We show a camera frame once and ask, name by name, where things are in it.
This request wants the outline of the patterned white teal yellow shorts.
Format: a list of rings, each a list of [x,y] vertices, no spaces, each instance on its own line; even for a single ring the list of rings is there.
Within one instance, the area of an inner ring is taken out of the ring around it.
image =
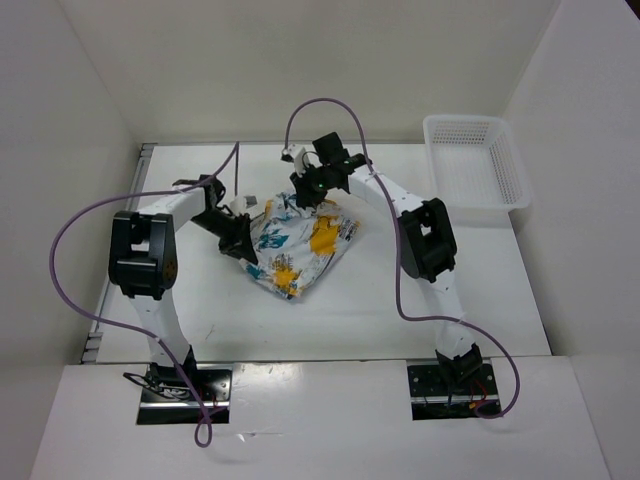
[[[319,280],[346,253],[360,228],[334,201],[302,208],[296,200],[290,189],[266,201],[250,224],[256,261],[239,261],[257,284],[286,300],[299,298]]]

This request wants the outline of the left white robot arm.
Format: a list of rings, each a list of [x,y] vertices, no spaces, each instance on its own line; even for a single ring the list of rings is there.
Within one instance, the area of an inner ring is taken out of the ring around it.
[[[219,251],[236,260],[257,263],[250,230],[251,217],[241,208],[224,205],[226,187],[202,175],[178,180],[154,203],[114,215],[108,262],[111,283],[134,307],[141,328],[149,333],[147,388],[165,389],[185,400],[200,385],[193,348],[184,336],[172,289],[178,277],[176,233],[191,222],[219,239]]]

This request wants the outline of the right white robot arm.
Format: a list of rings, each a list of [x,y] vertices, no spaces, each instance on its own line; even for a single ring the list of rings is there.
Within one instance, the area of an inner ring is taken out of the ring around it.
[[[332,132],[312,142],[320,164],[302,146],[288,144],[281,159],[294,165],[290,180],[297,205],[317,207],[331,189],[353,195],[381,214],[390,214],[396,236],[398,267],[418,281],[436,323],[436,359],[440,385],[450,393],[469,386],[482,365],[456,291],[454,268],[458,248],[444,203],[410,193],[376,171],[363,154],[352,155]]]

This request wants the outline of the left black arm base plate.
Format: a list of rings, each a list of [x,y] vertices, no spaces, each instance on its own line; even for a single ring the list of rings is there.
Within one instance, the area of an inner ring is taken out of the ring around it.
[[[151,374],[124,374],[141,388],[137,425],[196,425],[203,419],[192,392],[184,384],[151,382]],[[193,384],[213,424],[227,424],[230,415],[232,364],[201,364]]]

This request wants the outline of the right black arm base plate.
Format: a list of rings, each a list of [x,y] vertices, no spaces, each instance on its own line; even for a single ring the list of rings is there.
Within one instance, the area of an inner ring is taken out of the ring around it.
[[[477,418],[477,413],[492,416],[502,411],[489,361],[484,361],[470,379],[452,388],[435,360],[408,362],[407,376],[414,421]]]

